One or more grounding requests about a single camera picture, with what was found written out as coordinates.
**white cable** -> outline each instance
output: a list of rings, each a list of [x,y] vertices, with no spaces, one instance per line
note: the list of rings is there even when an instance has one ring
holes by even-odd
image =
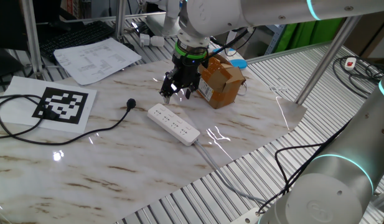
[[[226,55],[227,55],[228,57],[235,56],[235,55],[237,54],[237,50],[235,50],[235,49],[233,49],[233,50],[235,51],[235,53],[233,53],[233,55],[228,55],[230,51],[228,51],[228,52],[226,53]]]
[[[243,83],[243,86],[246,87],[246,92],[244,92],[244,93],[237,93],[237,95],[239,95],[239,96],[245,96],[245,95],[247,94],[247,82],[244,82],[244,83]]]
[[[252,200],[256,200],[257,202],[259,203],[265,203],[266,200],[264,199],[261,199],[261,198],[257,198],[257,197],[254,197],[252,195],[249,195],[249,194],[246,194],[244,192],[241,192],[239,190],[237,190],[229,181],[229,179],[225,176],[225,174],[222,172],[222,170],[219,168],[218,164],[214,161],[213,157],[210,155],[210,153],[208,153],[208,151],[204,148],[204,146],[201,145],[201,143],[197,140],[196,142],[194,142],[195,145],[199,146],[203,152],[205,153],[205,155],[208,157],[208,159],[210,160],[211,162],[211,165],[214,166],[214,168],[216,168],[216,170],[219,171],[219,173],[221,173],[221,175],[218,175],[219,176],[219,179],[223,182],[223,184],[225,184],[225,186],[227,188],[229,188],[231,191],[243,196],[243,197],[246,197],[248,199],[252,199]]]

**teal light ring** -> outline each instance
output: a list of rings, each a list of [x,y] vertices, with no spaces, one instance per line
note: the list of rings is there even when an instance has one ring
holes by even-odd
[[[320,18],[318,18],[318,16],[316,15],[315,13],[315,10],[314,10],[314,7],[312,5],[312,0],[306,0],[307,4],[308,4],[308,8],[309,8],[309,12],[311,12],[312,16],[316,19],[316,20],[320,20]]]
[[[380,89],[381,93],[383,93],[384,95],[384,87],[383,85],[381,84],[382,81],[380,81],[380,83],[378,84],[378,88]]]
[[[321,155],[321,156],[316,157],[315,159],[318,159],[318,158],[320,158],[320,157],[325,157],[325,156],[334,156],[334,157],[338,157],[338,158],[341,158],[341,159],[345,159],[346,161],[349,161],[349,162],[353,163],[355,166],[357,166],[360,170],[363,171],[363,173],[366,174],[368,180],[370,181],[370,184],[372,185],[372,194],[374,194],[374,185],[373,185],[373,182],[372,182],[370,176],[367,174],[367,172],[366,172],[360,165],[358,165],[356,162],[354,162],[354,161],[352,161],[352,160],[350,160],[350,159],[348,159],[348,158],[346,158],[346,157],[344,157],[344,156],[339,156],[339,155],[334,155],[334,154],[325,154],[325,155]]]

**metal pole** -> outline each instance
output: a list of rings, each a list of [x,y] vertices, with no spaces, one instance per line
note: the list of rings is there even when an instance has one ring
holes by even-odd
[[[40,45],[38,43],[37,27],[35,26],[34,7],[32,0],[22,0],[24,22],[26,24],[27,39],[29,41],[29,51],[31,56],[32,69],[35,77],[43,80]]]
[[[127,4],[125,0],[117,0],[116,33],[115,33],[116,40],[119,40],[119,38],[124,34],[126,5]]]
[[[380,194],[380,196],[373,200],[372,205],[384,212],[384,193]]]
[[[331,43],[329,49],[322,57],[321,61],[317,64],[314,72],[309,77],[308,81],[305,83],[305,86],[302,88],[302,90],[299,92],[295,103],[301,105],[304,103],[305,99],[308,97],[312,89],[315,87],[317,81],[321,78],[326,68],[329,66],[331,61],[333,60],[334,56],[337,54],[341,46],[344,44],[344,42],[347,40],[350,33],[355,28],[356,24],[359,22],[360,18],[362,16],[353,16],[348,17],[346,22],[341,27],[339,33],[334,38],[333,42]]]

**green ring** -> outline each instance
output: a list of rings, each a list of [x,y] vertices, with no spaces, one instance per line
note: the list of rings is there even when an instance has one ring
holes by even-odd
[[[175,44],[175,51],[178,52],[181,56],[185,56],[186,53],[181,50],[177,44]],[[186,57],[187,58],[190,58],[190,59],[201,59],[201,58],[204,58],[206,56],[206,52],[204,52],[203,55],[191,55],[191,54],[188,54]]]

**label on box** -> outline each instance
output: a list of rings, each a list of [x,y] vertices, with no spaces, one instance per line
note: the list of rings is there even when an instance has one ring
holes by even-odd
[[[199,92],[209,102],[211,100],[211,96],[214,90],[211,87],[209,87],[209,85],[204,81],[203,78],[200,78]]]

